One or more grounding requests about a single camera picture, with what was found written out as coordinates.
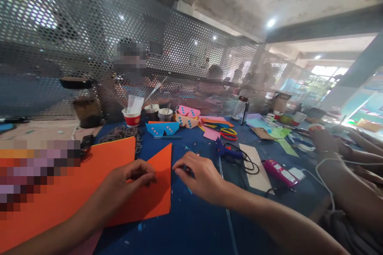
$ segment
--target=cardboard box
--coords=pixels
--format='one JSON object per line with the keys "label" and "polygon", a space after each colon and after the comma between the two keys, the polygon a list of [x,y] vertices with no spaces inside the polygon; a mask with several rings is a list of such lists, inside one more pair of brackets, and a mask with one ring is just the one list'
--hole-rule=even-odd
{"label": "cardboard box", "polygon": [[378,124],[375,122],[370,122],[370,121],[365,120],[363,118],[360,119],[360,121],[358,121],[356,126],[359,128],[366,129],[368,131],[372,131],[372,132],[378,132],[383,128],[383,126],[381,124]]}

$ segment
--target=pink paper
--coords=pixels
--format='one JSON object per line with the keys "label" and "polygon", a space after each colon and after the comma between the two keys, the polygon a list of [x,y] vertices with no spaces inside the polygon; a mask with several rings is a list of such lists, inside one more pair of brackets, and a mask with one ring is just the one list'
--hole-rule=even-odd
{"label": "pink paper", "polygon": [[72,251],[68,253],[68,255],[92,255],[94,250],[96,249],[97,243],[103,233],[102,230],[97,231],[90,237],[87,241],[84,241]]}
{"label": "pink paper", "polygon": [[211,128],[205,127],[205,133],[203,134],[204,137],[216,141],[217,138],[221,138],[221,133],[219,131],[215,131]]}
{"label": "pink paper", "polygon": [[201,111],[195,108],[189,108],[187,106],[180,106],[178,108],[178,113],[183,116],[195,118],[201,114]]}

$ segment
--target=pink device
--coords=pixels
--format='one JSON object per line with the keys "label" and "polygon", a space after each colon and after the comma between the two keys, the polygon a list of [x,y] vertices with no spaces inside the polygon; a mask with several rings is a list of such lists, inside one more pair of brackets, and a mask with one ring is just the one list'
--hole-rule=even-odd
{"label": "pink device", "polygon": [[299,182],[294,175],[289,173],[273,159],[267,159],[263,163],[263,167],[267,172],[269,172],[276,179],[285,183],[289,188],[292,188]]}

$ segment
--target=glass jar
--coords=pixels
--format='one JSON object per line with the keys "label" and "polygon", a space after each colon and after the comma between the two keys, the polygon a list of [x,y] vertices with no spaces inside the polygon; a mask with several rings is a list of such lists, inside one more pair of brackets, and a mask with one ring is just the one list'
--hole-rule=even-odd
{"label": "glass jar", "polygon": [[240,120],[243,114],[243,111],[245,110],[245,105],[248,102],[248,98],[245,98],[244,96],[239,96],[238,102],[235,105],[234,112],[231,116],[233,120]]}
{"label": "glass jar", "polygon": [[93,91],[93,81],[81,77],[63,77],[61,85],[68,91],[69,101],[80,121],[81,128],[94,128],[100,125],[99,105]]}

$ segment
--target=light blue paper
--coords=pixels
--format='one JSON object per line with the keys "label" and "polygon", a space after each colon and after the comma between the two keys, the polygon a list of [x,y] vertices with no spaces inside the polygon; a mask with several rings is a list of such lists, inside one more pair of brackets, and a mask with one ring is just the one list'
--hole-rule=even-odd
{"label": "light blue paper", "polygon": [[159,123],[159,124],[146,124],[147,131],[154,136],[173,135],[179,129],[178,122]]}
{"label": "light blue paper", "polygon": [[254,128],[259,128],[259,127],[264,128],[265,130],[275,127],[275,126],[269,125],[267,122],[261,119],[249,119],[249,120],[246,120],[246,124]]}

